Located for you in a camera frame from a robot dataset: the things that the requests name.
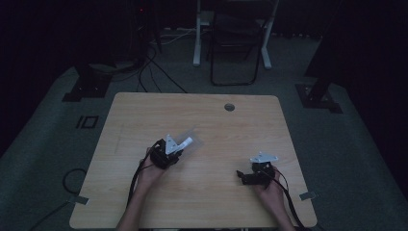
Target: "person's left hand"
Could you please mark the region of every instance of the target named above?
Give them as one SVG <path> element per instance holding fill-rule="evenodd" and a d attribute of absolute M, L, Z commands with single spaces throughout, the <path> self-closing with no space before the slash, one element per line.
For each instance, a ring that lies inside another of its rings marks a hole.
<path fill-rule="evenodd" d="M 164 169 L 156 167 L 153 164 L 153 162 L 150 160 L 150 155 L 146 158 L 141 168 L 143 168 L 143 170 L 141 170 L 139 173 L 137 187 L 141 187 L 146 190 L 150 190 L 150 188 L 157 181 L 159 181 L 160 177 L 165 173 Z"/>

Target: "dark background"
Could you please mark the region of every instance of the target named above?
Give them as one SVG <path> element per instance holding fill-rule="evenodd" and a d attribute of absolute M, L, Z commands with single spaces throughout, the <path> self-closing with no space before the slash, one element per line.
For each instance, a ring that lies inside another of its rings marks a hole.
<path fill-rule="evenodd" d="M 202 1 L 203 9 L 216 2 Z M 159 26 L 194 27 L 195 9 L 195 1 L 158 1 Z M 134 13 L 126 0 L 1 1 L 0 155 L 68 68 L 134 59 Z M 397 0 L 281 0 L 272 29 L 323 37 L 306 75 L 347 89 L 405 194 L 407 15 Z"/>

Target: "human arm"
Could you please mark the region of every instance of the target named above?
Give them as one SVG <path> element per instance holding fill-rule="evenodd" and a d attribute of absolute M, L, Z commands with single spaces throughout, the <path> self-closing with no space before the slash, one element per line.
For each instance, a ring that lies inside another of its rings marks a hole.
<path fill-rule="evenodd" d="M 144 201 L 151 188 L 164 173 L 165 170 L 154 166 L 150 156 L 147 156 L 142 171 L 139 173 L 138 184 L 135 187 L 132 199 L 116 227 L 117 231 L 139 230 Z"/>
<path fill-rule="evenodd" d="M 279 181 L 280 173 L 277 171 L 276 167 L 274 169 L 274 179 Z M 275 181 L 270 181 L 270 184 L 266 189 L 262 185 L 254 185 L 253 189 L 268 212 L 278 222 L 279 229 L 282 231 L 294 231 L 291 219 L 285 209 L 282 188 Z"/>

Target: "person's right arm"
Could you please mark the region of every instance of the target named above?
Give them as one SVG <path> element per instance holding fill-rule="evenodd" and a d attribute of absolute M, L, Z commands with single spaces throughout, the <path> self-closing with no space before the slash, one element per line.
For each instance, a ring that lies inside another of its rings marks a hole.
<path fill-rule="evenodd" d="M 279 181 L 280 173 L 275 171 L 275 180 Z M 270 181 L 269 186 L 265 189 L 262 185 L 255 185 L 253 189 L 263 202 L 270 214 L 276 219 L 279 229 L 282 231 L 294 231 L 291 219 L 285 209 L 283 190 L 280 186 Z"/>

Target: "black chair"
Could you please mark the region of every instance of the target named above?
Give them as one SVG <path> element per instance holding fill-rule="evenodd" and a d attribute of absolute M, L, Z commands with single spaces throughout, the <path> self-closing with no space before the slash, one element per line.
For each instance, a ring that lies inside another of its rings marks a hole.
<path fill-rule="evenodd" d="M 271 19 L 276 1 L 272 0 L 224 0 L 214 10 L 212 37 L 209 51 L 211 59 L 211 83 L 215 86 L 242 86 L 255 82 L 263 45 L 265 26 Z M 258 54 L 254 76 L 246 82 L 219 83 L 214 78 L 215 53 L 246 53 L 248 57 L 253 47 Z"/>

